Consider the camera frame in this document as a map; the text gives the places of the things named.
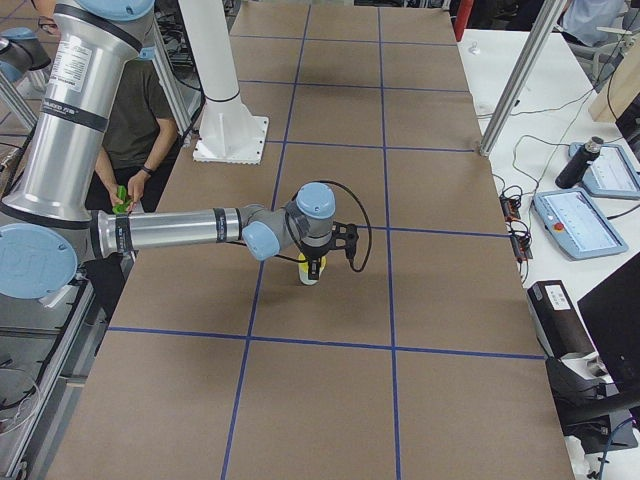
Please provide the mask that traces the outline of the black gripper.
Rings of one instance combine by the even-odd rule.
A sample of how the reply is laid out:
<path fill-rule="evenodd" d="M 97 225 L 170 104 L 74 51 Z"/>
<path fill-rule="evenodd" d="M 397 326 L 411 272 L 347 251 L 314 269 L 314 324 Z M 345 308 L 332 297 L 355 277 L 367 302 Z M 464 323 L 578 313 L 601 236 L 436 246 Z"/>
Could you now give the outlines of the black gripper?
<path fill-rule="evenodd" d="M 301 255 L 304 264 L 307 267 L 307 278 L 309 280 L 318 280 L 320 277 L 320 268 L 326 266 L 326 255 L 330 251 L 329 245 L 310 246 L 305 243 L 301 245 Z"/>

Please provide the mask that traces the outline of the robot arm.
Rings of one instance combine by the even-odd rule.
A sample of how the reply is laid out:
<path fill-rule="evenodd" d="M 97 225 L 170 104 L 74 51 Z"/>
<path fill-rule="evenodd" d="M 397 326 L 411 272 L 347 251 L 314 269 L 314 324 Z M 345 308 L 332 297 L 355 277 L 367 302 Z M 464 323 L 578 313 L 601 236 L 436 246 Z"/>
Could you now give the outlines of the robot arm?
<path fill-rule="evenodd" d="M 11 83 L 28 72 L 44 71 L 48 75 L 52 60 L 37 35 L 26 27 L 1 32 L 1 72 Z"/>
<path fill-rule="evenodd" d="M 39 299 L 67 285 L 90 259 L 145 248 L 242 241 L 258 260 L 289 246 L 310 278 L 335 245 L 335 197 L 326 181 L 303 185 L 283 207 L 135 213 L 134 186 L 117 188 L 116 212 L 85 199 L 124 66 L 153 25 L 149 1 L 62 1 L 61 32 L 33 145 L 17 188 L 1 201 L 1 292 Z"/>

